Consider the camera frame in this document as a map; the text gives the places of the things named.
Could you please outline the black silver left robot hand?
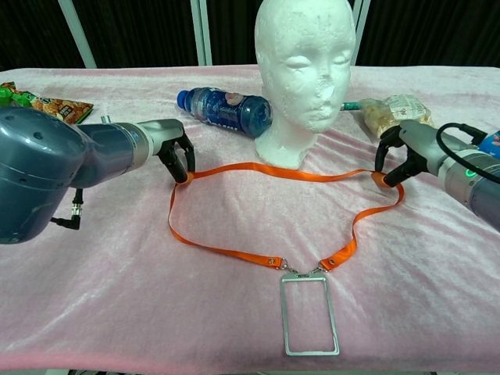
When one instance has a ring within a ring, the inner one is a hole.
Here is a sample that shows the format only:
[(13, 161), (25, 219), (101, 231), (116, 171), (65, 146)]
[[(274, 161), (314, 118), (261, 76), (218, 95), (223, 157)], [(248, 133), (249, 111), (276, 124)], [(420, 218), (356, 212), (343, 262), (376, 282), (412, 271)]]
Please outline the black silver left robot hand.
[[(186, 184), (195, 173), (195, 149), (179, 120), (155, 120), (152, 133), (153, 155), (159, 157), (178, 184)], [(175, 146), (184, 151), (187, 167), (179, 160)]]

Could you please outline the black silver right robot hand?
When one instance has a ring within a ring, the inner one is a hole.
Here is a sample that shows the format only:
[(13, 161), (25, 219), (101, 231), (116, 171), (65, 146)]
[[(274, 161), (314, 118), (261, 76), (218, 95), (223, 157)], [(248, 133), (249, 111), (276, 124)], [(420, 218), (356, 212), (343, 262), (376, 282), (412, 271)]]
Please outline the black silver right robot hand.
[[(403, 120), (398, 126), (382, 133), (375, 157), (376, 182), (383, 187), (395, 187), (419, 173), (429, 173), (438, 177), (439, 169), (446, 154), (436, 141), (437, 130), (415, 120)], [(403, 164), (387, 174), (383, 174), (384, 160), (389, 148), (407, 149)]]

